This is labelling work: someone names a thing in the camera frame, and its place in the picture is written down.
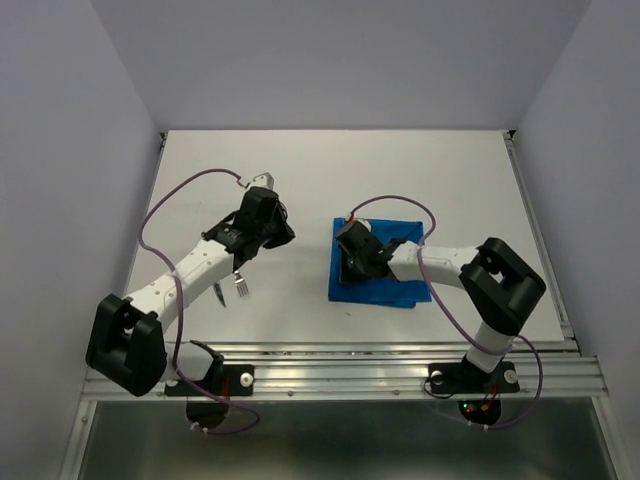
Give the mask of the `blue satin napkin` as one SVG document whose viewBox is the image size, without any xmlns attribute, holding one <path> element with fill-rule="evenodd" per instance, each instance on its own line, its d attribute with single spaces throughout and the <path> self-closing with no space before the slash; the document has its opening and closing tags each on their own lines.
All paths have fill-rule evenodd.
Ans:
<svg viewBox="0 0 640 480">
<path fill-rule="evenodd" d="M 398 238 L 417 243 L 424 233 L 421 221 L 368 219 L 372 233 L 383 243 Z M 346 272 L 342 252 L 332 240 L 328 281 L 328 299 L 332 302 L 359 303 L 412 309 L 418 303 L 429 303 L 431 293 L 423 280 L 397 282 L 372 279 L 347 284 L 340 275 Z"/>
</svg>

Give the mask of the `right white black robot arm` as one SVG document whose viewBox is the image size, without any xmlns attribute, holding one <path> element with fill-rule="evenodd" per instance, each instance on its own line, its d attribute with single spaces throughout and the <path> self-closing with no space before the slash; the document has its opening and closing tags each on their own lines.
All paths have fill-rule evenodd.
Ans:
<svg viewBox="0 0 640 480">
<path fill-rule="evenodd" d="M 503 361 L 546 292 L 546 283 L 505 241 L 478 247 L 426 247 L 422 241 L 381 241 L 364 221 L 334 222 L 329 298 L 332 301 L 412 308 L 435 299 L 434 285 L 465 292 L 481 323 L 463 359 L 430 368 L 438 397 L 518 391 Z"/>
</svg>

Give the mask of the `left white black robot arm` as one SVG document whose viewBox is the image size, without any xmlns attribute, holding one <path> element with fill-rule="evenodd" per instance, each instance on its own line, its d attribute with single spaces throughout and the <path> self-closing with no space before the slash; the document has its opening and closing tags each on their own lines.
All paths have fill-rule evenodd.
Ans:
<svg viewBox="0 0 640 480">
<path fill-rule="evenodd" d="M 173 355 L 164 334 L 182 324 L 186 308 L 213 284 L 239 271 L 260 249 L 291 242 L 279 195 L 249 187 L 238 210 L 202 234 L 176 265 L 145 287 L 121 298 L 110 294 L 97 306 L 85 355 L 88 367 L 140 397 L 166 378 Z"/>
</svg>

